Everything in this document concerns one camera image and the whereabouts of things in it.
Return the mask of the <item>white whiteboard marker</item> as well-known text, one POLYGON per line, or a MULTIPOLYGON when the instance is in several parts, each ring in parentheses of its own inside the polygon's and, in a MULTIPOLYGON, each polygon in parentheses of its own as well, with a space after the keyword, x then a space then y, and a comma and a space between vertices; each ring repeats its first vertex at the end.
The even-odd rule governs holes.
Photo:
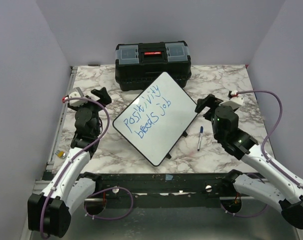
POLYGON ((199 134, 198 143, 197 143, 197 151, 199 152, 202 145, 203 134, 199 134))

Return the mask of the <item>white whiteboard black frame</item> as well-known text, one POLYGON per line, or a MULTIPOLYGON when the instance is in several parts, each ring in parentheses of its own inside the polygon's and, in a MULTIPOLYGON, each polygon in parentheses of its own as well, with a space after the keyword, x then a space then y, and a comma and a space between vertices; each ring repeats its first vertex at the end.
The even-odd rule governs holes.
POLYGON ((153 166, 159 166, 197 116, 196 103, 166 72, 112 122, 153 166))

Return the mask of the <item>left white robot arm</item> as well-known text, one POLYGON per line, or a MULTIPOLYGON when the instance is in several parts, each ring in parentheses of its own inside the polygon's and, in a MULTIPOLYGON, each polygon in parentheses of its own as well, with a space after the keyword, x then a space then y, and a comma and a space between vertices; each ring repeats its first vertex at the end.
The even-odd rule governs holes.
POLYGON ((63 97, 62 102, 75 111, 70 150, 49 184, 40 193, 32 193, 27 201, 28 228, 39 232, 44 240, 51 236, 62 238, 70 226, 72 214, 86 196, 96 198, 103 190, 102 184, 93 177, 80 176, 110 126, 109 121, 103 126, 99 115, 112 103, 107 89, 93 89, 91 93, 98 99, 84 95, 79 87, 63 97))

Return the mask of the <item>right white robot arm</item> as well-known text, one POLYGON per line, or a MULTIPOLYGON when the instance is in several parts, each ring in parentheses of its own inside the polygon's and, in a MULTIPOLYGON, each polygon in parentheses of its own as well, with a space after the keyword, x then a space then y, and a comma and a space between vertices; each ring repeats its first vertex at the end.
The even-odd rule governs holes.
POLYGON ((213 94, 196 102, 195 112, 208 111, 203 117, 211 122, 214 139, 231 156, 263 175, 269 183, 231 170, 222 180, 227 196, 235 193, 253 197, 281 213, 293 227, 303 230, 303 179, 288 170, 265 151, 265 144, 239 128, 236 110, 244 103, 242 91, 230 91, 223 101, 213 94))

